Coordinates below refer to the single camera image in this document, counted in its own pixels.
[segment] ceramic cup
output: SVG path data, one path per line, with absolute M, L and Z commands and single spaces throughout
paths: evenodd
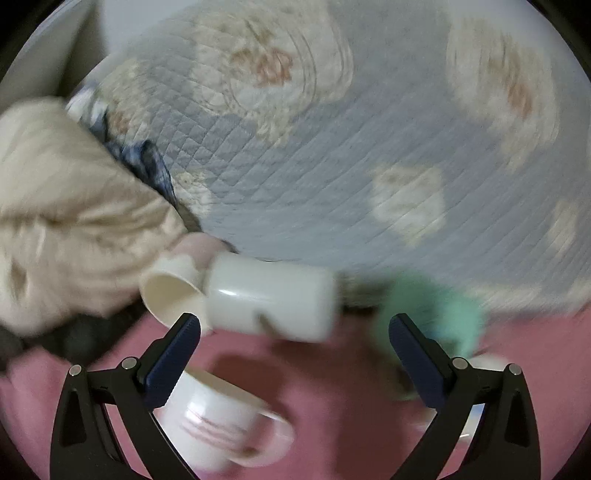
M 148 310 L 171 327 L 185 312 L 202 335 L 225 329 L 322 342 L 336 322 L 337 279 L 324 268 L 266 262 L 218 250 L 209 268 L 194 255 L 165 255 L 140 279 Z
M 139 291 L 146 308 L 167 327 L 183 313 L 192 313 L 199 318 L 201 334 L 211 332 L 205 312 L 204 275 L 214 256 L 227 250 L 224 242 L 206 233 L 186 235 L 140 278 Z
M 273 435 L 261 450 L 245 443 L 259 416 L 273 422 Z M 222 472 L 232 463 L 265 466 L 289 451 L 291 424 L 251 393 L 210 373 L 185 370 L 157 419 L 181 457 L 195 471 Z
M 205 286 L 215 328 L 322 342 L 336 321 L 337 279 L 325 268 L 217 254 Z

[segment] blue gripper pad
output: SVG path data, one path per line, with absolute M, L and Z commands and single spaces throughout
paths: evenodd
M 449 381 L 453 379 L 445 360 L 449 357 L 437 342 L 424 337 L 405 314 L 392 317 L 388 335 L 390 345 L 425 405 L 439 411 L 446 402 Z
M 201 325 L 199 319 L 190 313 L 184 313 L 174 326 L 160 340 L 156 340 L 146 350 L 145 357 L 157 342 L 162 342 L 164 349 L 158 351 L 160 345 L 152 353 L 160 354 L 154 359 L 154 366 L 144 380 L 144 404 L 149 410 L 164 406 L 174 386 L 183 373 L 184 368 L 199 344 Z

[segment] dark blue cloth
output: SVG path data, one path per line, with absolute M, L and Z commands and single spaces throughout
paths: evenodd
M 109 140 L 108 108 L 94 85 L 82 87 L 66 107 L 69 115 L 83 123 L 115 160 L 176 207 L 173 181 L 158 147 L 151 140 L 131 144 Z

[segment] cup with pink stripes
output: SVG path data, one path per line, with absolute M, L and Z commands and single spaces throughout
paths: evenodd
M 260 450 L 246 448 L 261 416 L 272 421 L 273 434 Z M 198 369 L 182 373 L 157 419 L 180 456 L 198 472 L 222 472 L 232 463 L 270 465 L 287 454 L 295 439 L 292 425 L 264 400 Z

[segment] quilted blanket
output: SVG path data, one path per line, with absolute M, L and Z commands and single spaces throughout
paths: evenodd
M 179 200 L 245 254 L 337 269 L 350 303 L 413 268 L 493 310 L 577 308 L 589 81 L 513 3 L 542 42 L 452 0 L 205 0 L 89 80 L 111 135 L 154 140 Z

